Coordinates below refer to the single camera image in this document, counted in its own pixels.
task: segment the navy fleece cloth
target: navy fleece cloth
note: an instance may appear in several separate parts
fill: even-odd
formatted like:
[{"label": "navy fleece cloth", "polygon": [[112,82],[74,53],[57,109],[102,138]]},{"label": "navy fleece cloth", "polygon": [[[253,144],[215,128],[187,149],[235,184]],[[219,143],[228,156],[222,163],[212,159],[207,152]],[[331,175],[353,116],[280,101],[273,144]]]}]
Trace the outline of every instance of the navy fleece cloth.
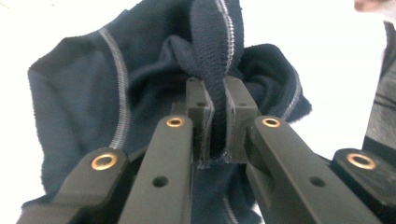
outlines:
[{"label": "navy fleece cloth", "polygon": [[[264,115],[295,121],[310,111],[297,72],[277,47],[244,49],[236,0],[145,0],[100,31],[64,39],[29,70],[47,194],[30,203],[50,201],[89,152],[147,146],[172,103],[185,101],[189,77],[205,83],[215,105],[211,156],[218,157],[224,76],[241,78]],[[244,165],[194,169],[192,223],[260,221]]]}]

